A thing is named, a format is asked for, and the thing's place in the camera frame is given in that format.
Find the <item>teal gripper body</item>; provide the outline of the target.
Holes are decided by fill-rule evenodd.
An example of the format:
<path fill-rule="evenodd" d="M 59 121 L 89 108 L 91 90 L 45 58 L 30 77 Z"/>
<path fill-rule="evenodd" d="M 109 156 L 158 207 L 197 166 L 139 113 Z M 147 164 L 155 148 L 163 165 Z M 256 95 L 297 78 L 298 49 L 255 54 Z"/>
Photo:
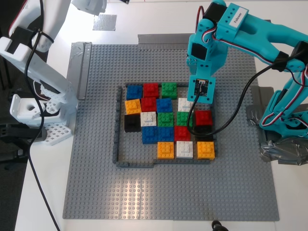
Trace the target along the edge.
<path fill-rule="evenodd" d="M 228 46 L 215 40 L 217 26 L 208 19 L 202 19 L 197 30 L 190 35 L 186 63 L 190 74 L 195 75 L 201 66 L 209 67 L 213 75 L 225 64 Z"/>

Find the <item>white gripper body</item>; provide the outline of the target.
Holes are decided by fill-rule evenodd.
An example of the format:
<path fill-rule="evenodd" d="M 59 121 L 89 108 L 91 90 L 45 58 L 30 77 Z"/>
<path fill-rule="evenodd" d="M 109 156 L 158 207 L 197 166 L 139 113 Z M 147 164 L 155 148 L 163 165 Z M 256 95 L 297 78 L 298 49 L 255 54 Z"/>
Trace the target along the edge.
<path fill-rule="evenodd" d="M 99 15 L 105 13 L 106 0 L 72 0 L 71 3 L 80 11 Z"/>

